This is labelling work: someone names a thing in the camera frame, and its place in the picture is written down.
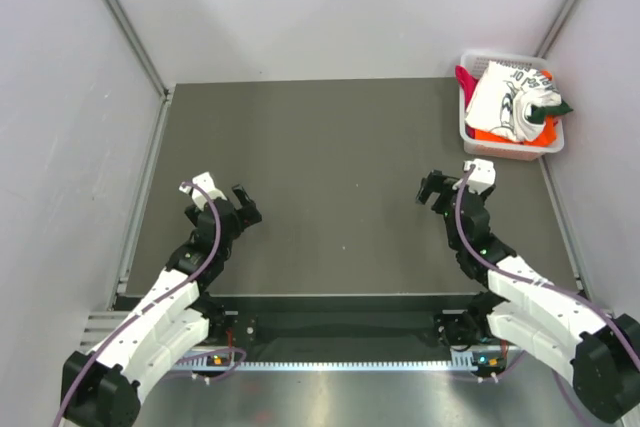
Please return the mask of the white and green t-shirt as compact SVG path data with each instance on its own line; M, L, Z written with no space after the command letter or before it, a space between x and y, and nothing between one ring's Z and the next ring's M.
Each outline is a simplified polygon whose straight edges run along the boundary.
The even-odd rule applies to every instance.
M491 61L480 78L459 84L465 127L476 140L547 147L558 120L573 111L546 70Z

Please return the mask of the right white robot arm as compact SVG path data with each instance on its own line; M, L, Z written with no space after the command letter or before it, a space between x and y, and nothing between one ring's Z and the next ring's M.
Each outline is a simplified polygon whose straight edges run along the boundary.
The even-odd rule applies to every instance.
M639 323L612 316L535 271L490 227L490 162L468 161L462 177L431 171L419 204L432 199L463 273L484 290L463 314L464 342L513 344L564 379L597 419L614 424L639 405Z

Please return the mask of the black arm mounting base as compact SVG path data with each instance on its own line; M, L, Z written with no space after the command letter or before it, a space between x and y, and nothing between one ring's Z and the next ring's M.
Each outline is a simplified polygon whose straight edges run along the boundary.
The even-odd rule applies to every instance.
M490 343L498 298L478 294L228 295L198 302L214 321L254 345L277 339L403 338L427 345Z

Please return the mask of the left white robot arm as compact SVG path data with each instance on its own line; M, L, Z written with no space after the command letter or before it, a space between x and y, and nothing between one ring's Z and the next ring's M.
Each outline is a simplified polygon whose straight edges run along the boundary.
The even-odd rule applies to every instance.
M54 424L131 426L148 395L201 342L216 343L227 321L207 290L224 270L234 242L262 220L255 201L235 185L230 201L209 173L180 186L191 198L193 225L137 306L88 352L63 365Z

